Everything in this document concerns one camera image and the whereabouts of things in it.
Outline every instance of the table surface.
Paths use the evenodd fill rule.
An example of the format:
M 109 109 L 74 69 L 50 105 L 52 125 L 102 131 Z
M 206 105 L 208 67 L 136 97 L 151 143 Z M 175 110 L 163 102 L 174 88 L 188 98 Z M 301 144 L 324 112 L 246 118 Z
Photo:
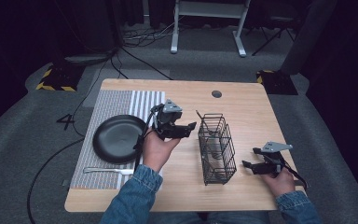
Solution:
M 274 210 L 275 200 L 259 175 L 245 169 L 241 161 L 260 163 L 253 147 L 267 141 L 285 143 L 269 98 L 257 83 L 106 79 L 101 90 L 165 91 L 166 98 L 183 108 L 175 123 L 197 122 L 188 138 L 172 152 L 163 167 L 163 185 L 152 211 L 236 211 Z M 221 91 L 214 98 L 212 91 Z M 225 184 L 205 186 L 202 175 L 198 128 L 201 115 L 222 113 L 229 125 L 235 148 L 237 172 Z M 289 150 L 282 152 L 295 170 Z M 118 189 L 69 189 L 65 209 L 69 212 L 103 212 Z

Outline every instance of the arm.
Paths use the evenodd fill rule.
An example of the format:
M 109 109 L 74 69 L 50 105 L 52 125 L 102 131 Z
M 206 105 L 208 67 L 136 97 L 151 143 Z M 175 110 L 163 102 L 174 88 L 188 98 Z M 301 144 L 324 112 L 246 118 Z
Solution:
M 286 223 L 322 223 L 319 215 L 302 191 L 296 191 L 293 175 L 283 169 L 276 178 L 269 175 L 261 175 L 276 197 L 278 208 Z
M 144 162 L 121 188 L 103 214 L 101 223 L 146 223 L 162 183 L 158 175 L 180 139 L 164 142 L 155 132 L 144 142 Z

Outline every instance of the denim jacket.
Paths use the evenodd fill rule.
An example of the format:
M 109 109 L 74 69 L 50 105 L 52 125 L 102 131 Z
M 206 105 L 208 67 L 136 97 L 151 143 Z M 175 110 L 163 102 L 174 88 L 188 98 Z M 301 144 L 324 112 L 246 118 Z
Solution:
M 103 214 L 101 223 L 147 223 L 162 177 L 140 164 Z M 287 223 L 322 223 L 302 191 L 281 195 L 276 199 Z

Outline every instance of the wire basket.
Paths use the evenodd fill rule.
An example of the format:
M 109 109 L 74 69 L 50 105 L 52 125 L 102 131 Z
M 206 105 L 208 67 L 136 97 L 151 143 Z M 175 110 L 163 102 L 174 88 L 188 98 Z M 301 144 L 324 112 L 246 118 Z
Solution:
M 226 184 L 237 171 L 234 146 L 223 114 L 205 114 L 199 129 L 205 185 Z

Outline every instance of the human hand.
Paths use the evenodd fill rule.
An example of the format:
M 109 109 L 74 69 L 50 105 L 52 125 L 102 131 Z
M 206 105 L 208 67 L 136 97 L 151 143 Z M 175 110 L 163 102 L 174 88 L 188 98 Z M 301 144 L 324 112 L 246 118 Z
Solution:
M 261 178 L 266 182 L 275 197 L 296 190 L 293 175 L 286 168 L 283 168 L 275 178 L 270 175 L 261 175 Z
M 157 173 L 171 156 L 173 149 L 179 144 L 180 138 L 164 142 L 155 131 L 149 129 L 149 134 L 144 141 L 144 165 L 150 167 Z

